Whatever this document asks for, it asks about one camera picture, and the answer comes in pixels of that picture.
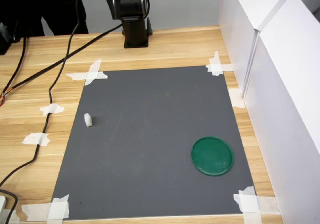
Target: wooden table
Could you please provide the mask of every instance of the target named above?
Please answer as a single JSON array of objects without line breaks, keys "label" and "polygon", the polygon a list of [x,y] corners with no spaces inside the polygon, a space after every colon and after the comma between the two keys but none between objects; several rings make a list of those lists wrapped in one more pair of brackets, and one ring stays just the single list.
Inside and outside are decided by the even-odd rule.
[{"label": "wooden table", "polygon": [[[96,34],[76,35],[71,51],[79,48]],[[69,36],[30,38],[20,73],[13,84],[63,58]],[[17,67],[23,42],[13,44],[5,56],[0,56],[0,87],[4,88]],[[131,70],[164,67],[204,66],[218,51],[222,64],[230,64],[219,27],[186,28],[155,31],[149,48],[124,49],[124,37],[112,33],[67,61],[62,76],[53,89],[53,101],[65,108],[50,118],[47,129],[50,143],[41,147],[35,163],[14,174],[2,187],[19,197],[17,213],[22,221],[27,216],[22,204],[41,204],[51,201],[65,154],[69,135],[77,112],[84,81],[72,81],[65,73],[88,72],[90,65],[102,58],[100,70]],[[35,145],[22,141],[30,133],[41,132],[45,117],[41,107],[49,105],[48,90],[60,66],[36,80],[14,90],[0,108],[0,179],[11,170],[32,159]],[[238,88],[233,72],[224,73],[228,88]],[[234,108],[245,153],[257,194],[274,196],[269,176],[246,109]],[[7,208],[13,200],[9,198]],[[280,215],[262,217],[263,223],[282,223]],[[82,223],[244,223],[242,215],[203,217],[135,218],[121,220],[81,221]]]}]

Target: green plastic lid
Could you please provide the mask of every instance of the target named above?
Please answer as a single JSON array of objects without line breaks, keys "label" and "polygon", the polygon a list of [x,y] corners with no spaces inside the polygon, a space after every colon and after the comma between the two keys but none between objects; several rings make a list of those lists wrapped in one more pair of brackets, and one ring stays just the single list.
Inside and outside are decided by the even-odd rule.
[{"label": "green plastic lid", "polygon": [[208,176],[223,175],[234,164],[234,154],[229,145],[215,137],[198,140],[192,148],[191,158],[193,165]]}]

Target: cable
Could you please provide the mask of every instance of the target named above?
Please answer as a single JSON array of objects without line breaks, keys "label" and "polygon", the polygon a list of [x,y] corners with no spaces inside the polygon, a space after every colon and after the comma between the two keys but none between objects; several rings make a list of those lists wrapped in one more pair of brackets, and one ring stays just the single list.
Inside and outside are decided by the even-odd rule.
[{"label": "cable", "polygon": [[[148,17],[149,13],[150,13],[150,0],[147,0],[147,2],[148,2],[148,12],[147,12],[147,14],[146,14],[146,16],[145,16],[144,19],[146,19],[146,18]],[[122,24],[118,25],[117,27],[115,27],[115,28],[113,28],[113,29],[111,29],[111,30],[103,33],[103,34],[100,34],[99,36],[97,36],[96,38],[94,38],[93,40],[91,40],[90,42],[88,42],[87,44],[85,44],[84,46],[80,47],[79,49],[77,49],[77,50],[75,50],[74,52],[72,52],[71,54],[69,54],[69,55],[67,56],[67,59],[75,56],[76,54],[78,54],[79,52],[81,52],[82,50],[84,50],[85,48],[89,47],[89,46],[92,45],[93,43],[97,42],[98,40],[102,39],[103,37],[105,37],[105,36],[108,35],[109,33],[113,32],[113,31],[115,31],[115,30],[117,30],[117,29],[119,29],[119,28],[121,28],[121,27],[122,27]],[[12,87],[12,89],[11,89],[10,91],[8,91],[8,93],[10,93],[12,90],[14,90],[14,89],[16,89],[16,88],[18,88],[18,87],[20,87],[20,86],[22,86],[22,85],[24,85],[24,84],[32,81],[32,80],[38,78],[39,76],[47,73],[48,71],[54,69],[55,67],[57,67],[57,66],[59,66],[60,64],[62,64],[63,61],[64,61],[64,58],[61,59],[61,60],[59,60],[58,62],[50,65],[49,67],[47,67],[47,68],[39,71],[38,73],[32,75],[31,77],[25,79],[24,81],[16,84],[15,86]]]},{"label": "cable", "polygon": [[1,107],[2,105],[4,105],[4,103],[5,103],[5,101],[6,101],[6,95],[7,95],[9,92],[12,91],[12,88],[9,89],[8,92],[7,92],[7,89],[9,88],[9,86],[11,85],[11,83],[13,82],[13,80],[15,79],[15,77],[17,76],[17,74],[19,73],[19,70],[20,70],[20,68],[21,68],[21,66],[22,66],[23,60],[24,60],[24,58],[25,58],[25,55],[26,55],[26,47],[27,47],[27,38],[25,37],[23,40],[24,40],[24,41],[23,41],[23,50],[22,50],[22,55],[21,55],[19,64],[18,64],[15,72],[13,73],[11,79],[9,80],[8,84],[7,84],[6,87],[3,89],[2,94],[0,95],[0,101],[1,101],[0,107]]},{"label": "cable", "polygon": [[[60,76],[61,76],[61,73],[62,73],[62,71],[63,71],[63,69],[64,69],[64,67],[65,67],[65,63],[66,63],[66,61],[67,61],[67,57],[68,57],[68,55],[69,55],[70,48],[71,48],[72,38],[73,38],[75,32],[77,31],[79,25],[80,25],[80,15],[79,15],[79,10],[78,10],[79,0],[75,0],[75,1],[76,1],[76,3],[75,3],[75,9],[76,9],[77,25],[75,26],[75,28],[74,28],[71,36],[70,36],[67,53],[66,53],[66,56],[65,56],[65,58],[64,58],[64,60],[63,60],[63,65],[62,65],[62,67],[61,67],[61,69],[60,69],[60,72],[59,72],[59,74],[57,75],[55,81],[53,82],[52,86],[51,86],[50,89],[49,89],[50,103],[53,103],[53,102],[52,102],[53,99],[52,99],[51,91],[52,91],[52,89],[54,88],[54,86],[56,85],[56,83],[58,82],[58,80],[59,80],[59,78],[60,78]],[[4,102],[5,102],[5,98],[6,98],[6,96],[5,96],[5,91],[6,91],[6,89],[8,88],[9,85],[10,85],[10,83],[7,85],[7,87],[5,88],[5,90],[2,92],[2,93],[3,93],[3,94],[2,94],[2,103],[1,103],[2,105],[3,105]],[[51,116],[51,113],[49,113],[49,114],[47,115],[47,117],[46,117],[45,125],[44,125],[43,131],[42,131],[43,133],[45,133],[46,130],[47,130],[50,116]],[[16,169],[14,169],[11,173],[9,173],[9,174],[3,179],[3,181],[0,183],[0,187],[1,187],[15,172],[17,172],[17,171],[20,170],[21,168],[29,165],[30,163],[33,163],[33,162],[37,159],[37,157],[38,157],[39,150],[40,150],[40,144],[37,144],[33,159],[30,160],[30,161],[28,161],[28,162],[26,162],[25,164],[22,164],[21,166],[19,166],[19,167],[17,167]],[[11,208],[11,210],[10,210],[10,212],[9,212],[9,215],[8,215],[8,217],[7,217],[7,219],[6,219],[6,222],[5,222],[5,224],[9,224],[9,221],[10,221],[10,219],[11,219],[12,213],[14,212],[14,210],[15,210],[15,208],[16,208],[16,206],[17,206],[18,197],[17,197],[15,194],[13,194],[13,193],[11,193],[11,192],[9,192],[9,191],[6,191],[6,190],[0,189],[0,192],[3,192],[3,193],[6,193],[6,194],[11,195],[12,197],[14,197],[14,200],[15,200],[15,201],[14,201],[14,205],[13,205],[13,207]]]},{"label": "cable", "polygon": [[13,76],[11,77],[9,83],[6,85],[6,87],[4,88],[4,90],[2,91],[2,94],[6,92],[6,90],[9,88],[9,86],[11,85],[11,83],[13,82],[14,78],[16,77],[16,75],[18,74],[20,68],[21,68],[21,65],[22,65],[22,62],[24,60],[24,57],[25,57],[25,54],[26,54],[26,47],[27,47],[27,38],[24,38],[23,39],[23,51],[22,51],[22,55],[21,55],[21,58],[20,58],[20,61],[19,61],[19,64],[16,68],[16,71],[14,72]]}]

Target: tape strip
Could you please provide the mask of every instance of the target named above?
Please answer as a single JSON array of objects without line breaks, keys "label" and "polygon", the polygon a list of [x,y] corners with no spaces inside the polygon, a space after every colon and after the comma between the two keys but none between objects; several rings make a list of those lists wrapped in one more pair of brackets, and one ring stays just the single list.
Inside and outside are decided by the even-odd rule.
[{"label": "tape strip", "polygon": [[52,203],[25,204],[22,211],[28,216],[27,221],[47,221],[48,224],[61,224],[69,218],[69,195],[63,198],[54,198]]},{"label": "tape strip", "polygon": [[239,88],[230,88],[229,96],[233,107],[246,108]]},{"label": "tape strip", "polygon": [[210,59],[210,64],[206,66],[208,72],[211,72],[213,76],[219,76],[224,72],[233,72],[234,68],[232,64],[221,64],[219,52],[215,52],[214,58]]},{"label": "tape strip", "polygon": [[213,76],[219,76],[224,73],[219,52],[215,52],[214,58],[210,59],[210,64],[206,66],[208,68],[208,72],[211,72]]},{"label": "tape strip", "polygon": [[40,108],[40,110],[43,112],[43,115],[46,116],[49,113],[62,113],[65,109],[57,103],[52,103],[47,107]]},{"label": "tape strip", "polygon": [[26,138],[23,140],[23,144],[29,145],[38,145],[47,146],[50,140],[48,139],[48,134],[46,133],[30,133]]},{"label": "tape strip", "polygon": [[[9,215],[9,212],[10,210],[9,209],[3,209],[0,213],[0,223],[6,223],[6,220],[7,220],[7,217]],[[20,223],[20,218],[17,216],[17,211],[14,210],[12,215],[11,215],[11,218],[10,218],[10,221],[9,221],[9,224],[19,224]]]},{"label": "tape strip", "polygon": [[85,80],[85,86],[91,84],[95,79],[107,79],[108,76],[103,72],[99,72],[102,59],[98,59],[90,66],[88,73],[67,73],[74,81]]},{"label": "tape strip", "polygon": [[261,214],[280,214],[276,198],[257,196],[254,186],[239,190],[233,198],[243,212],[245,224],[262,224]]},{"label": "tape strip", "polygon": [[232,64],[222,64],[222,70],[224,72],[233,72],[234,66]]}]

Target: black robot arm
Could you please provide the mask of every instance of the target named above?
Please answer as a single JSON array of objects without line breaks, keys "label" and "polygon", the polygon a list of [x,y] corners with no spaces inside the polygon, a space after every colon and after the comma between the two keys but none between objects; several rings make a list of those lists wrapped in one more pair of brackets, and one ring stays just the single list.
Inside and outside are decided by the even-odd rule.
[{"label": "black robot arm", "polygon": [[145,17],[150,9],[149,0],[106,0],[114,20],[121,20],[125,35],[125,48],[140,48],[149,46],[149,36],[152,35],[150,19]]}]

